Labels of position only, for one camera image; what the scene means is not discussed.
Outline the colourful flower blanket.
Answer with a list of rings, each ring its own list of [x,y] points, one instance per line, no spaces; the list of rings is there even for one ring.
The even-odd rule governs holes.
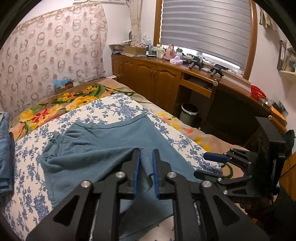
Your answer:
[[[206,152],[222,154],[231,148],[236,148],[236,146],[228,144],[213,135],[205,134],[197,128],[184,124],[177,117],[162,110],[145,97],[113,79],[92,81],[88,84],[73,87],[61,94],[42,99],[16,116],[11,123],[10,131],[13,133],[16,142],[38,127],[78,108],[79,104],[86,105],[91,98],[97,100],[118,93],[129,96],[138,103],[143,103],[145,108],[155,115],[161,116],[165,123],[193,140]]]

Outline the grey waste bin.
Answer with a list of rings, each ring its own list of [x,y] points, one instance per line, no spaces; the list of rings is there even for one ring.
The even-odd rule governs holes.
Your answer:
[[[189,102],[183,103],[181,105],[180,121],[191,126],[198,113],[199,109],[196,105]]]

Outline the beige tied side curtain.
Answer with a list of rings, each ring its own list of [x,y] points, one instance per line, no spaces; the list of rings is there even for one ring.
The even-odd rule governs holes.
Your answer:
[[[140,44],[142,39],[141,17],[142,17],[142,0],[132,0],[129,4],[130,20],[132,27],[132,46]]]

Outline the blue denim jeans pile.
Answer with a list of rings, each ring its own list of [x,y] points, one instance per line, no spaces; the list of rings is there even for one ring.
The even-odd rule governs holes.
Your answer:
[[[5,207],[14,192],[14,153],[13,133],[9,131],[10,115],[1,112],[1,208]]]

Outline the cardboard box with blue cloth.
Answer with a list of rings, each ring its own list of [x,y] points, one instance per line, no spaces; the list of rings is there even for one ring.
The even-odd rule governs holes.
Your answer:
[[[53,87],[56,93],[62,93],[66,90],[73,88],[74,84],[71,78],[63,78],[61,80],[54,79]]]

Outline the wooden sideboard cabinet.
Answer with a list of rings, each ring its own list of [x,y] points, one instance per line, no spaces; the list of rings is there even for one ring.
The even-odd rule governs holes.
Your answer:
[[[225,78],[157,58],[112,55],[111,64],[120,83],[176,117],[183,103],[195,104],[199,113],[193,126],[228,143],[243,146],[257,129],[256,117],[269,118],[279,133],[287,132],[286,121]]]

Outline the red plastic basket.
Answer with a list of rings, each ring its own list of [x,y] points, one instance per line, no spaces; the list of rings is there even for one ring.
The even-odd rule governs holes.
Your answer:
[[[250,89],[251,89],[251,96],[254,99],[256,100],[259,100],[260,98],[266,99],[266,95],[260,88],[256,87],[255,85],[251,85]]]

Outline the pink bottle on sideboard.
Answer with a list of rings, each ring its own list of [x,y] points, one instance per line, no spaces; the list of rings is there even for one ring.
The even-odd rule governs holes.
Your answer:
[[[174,59],[176,56],[174,46],[172,44],[168,45],[168,48],[166,49],[165,52],[165,59],[170,61],[171,59]]]

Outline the grey zebra window blind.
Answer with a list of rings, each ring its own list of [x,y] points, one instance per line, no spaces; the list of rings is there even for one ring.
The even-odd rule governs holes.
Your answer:
[[[250,21],[249,1],[163,1],[161,44],[206,53],[244,69]]]

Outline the blue floral white quilt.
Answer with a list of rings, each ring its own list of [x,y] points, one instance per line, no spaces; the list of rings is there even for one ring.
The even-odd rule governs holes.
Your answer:
[[[222,172],[218,163],[203,159],[205,150],[200,145],[165,123],[161,116],[149,111],[143,103],[120,93],[97,100],[91,98],[86,105],[79,104],[78,108],[16,141],[14,195],[4,210],[4,217],[21,240],[25,240],[29,232],[52,210],[44,172],[39,163],[39,156],[50,138],[56,133],[65,133],[75,121],[107,125],[129,120],[141,113],[147,114],[164,139],[195,170],[203,169],[217,174]]]

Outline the black spare gripper device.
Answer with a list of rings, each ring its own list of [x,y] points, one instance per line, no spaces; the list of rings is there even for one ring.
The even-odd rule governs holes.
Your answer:
[[[189,69],[194,68],[195,66],[197,66],[199,68],[199,70],[201,70],[202,68],[204,68],[204,61],[202,58],[199,58],[197,56],[193,57],[190,62],[189,62]]]

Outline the flat cardboard box on sideboard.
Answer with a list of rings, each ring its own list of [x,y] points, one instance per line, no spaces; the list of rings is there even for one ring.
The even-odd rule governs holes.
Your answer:
[[[126,45],[123,52],[126,54],[137,56],[137,55],[145,55],[146,51],[147,51],[146,47],[136,47],[136,46]]]

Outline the teal blue shorts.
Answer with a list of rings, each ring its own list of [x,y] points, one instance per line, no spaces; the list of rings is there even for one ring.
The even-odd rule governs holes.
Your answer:
[[[173,213],[169,200],[157,199],[152,176],[152,151],[189,181],[195,181],[194,168],[171,146],[142,113],[107,125],[75,122],[64,134],[55,134],[40,157],[48,198],[57,206],[82,181],[105,178],[134,149],[140,150],[137,195],[121,202],[125,215],[119,228],[121,240],[137,240]]]

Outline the pink circle pattern curtain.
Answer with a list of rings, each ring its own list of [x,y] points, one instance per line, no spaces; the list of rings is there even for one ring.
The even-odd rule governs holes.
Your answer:
[[[59,9],[18,25],[1,48],[1,110],[17,116],[54,95],[54,80],[104,76],[107,32],[102,4]]]

